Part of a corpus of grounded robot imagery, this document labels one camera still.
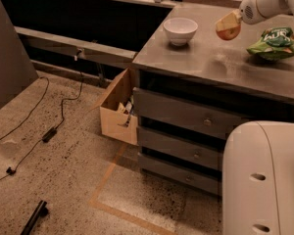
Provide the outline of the cream gripper fingers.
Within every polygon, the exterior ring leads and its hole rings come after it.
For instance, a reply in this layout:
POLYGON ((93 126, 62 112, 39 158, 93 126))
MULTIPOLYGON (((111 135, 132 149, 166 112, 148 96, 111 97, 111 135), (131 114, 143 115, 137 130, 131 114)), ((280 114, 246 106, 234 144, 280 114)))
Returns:
POLYGON ((223 31, 241 25, 242 16, 239 9, 235 9, 216 22, 216 31, 223 31))

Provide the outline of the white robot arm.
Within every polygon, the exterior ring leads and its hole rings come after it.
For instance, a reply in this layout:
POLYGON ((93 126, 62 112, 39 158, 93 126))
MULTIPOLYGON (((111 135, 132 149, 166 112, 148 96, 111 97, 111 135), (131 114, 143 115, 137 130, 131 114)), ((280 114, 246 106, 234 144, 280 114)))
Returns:
MULTIPOLYGON (((216 22, 223 40, 241 24, 283 13, 294 0, 243 0, 216 22)), ((222 235, 294 235, 294 123, 251 121, 229 135, 222 160, 222 235)))

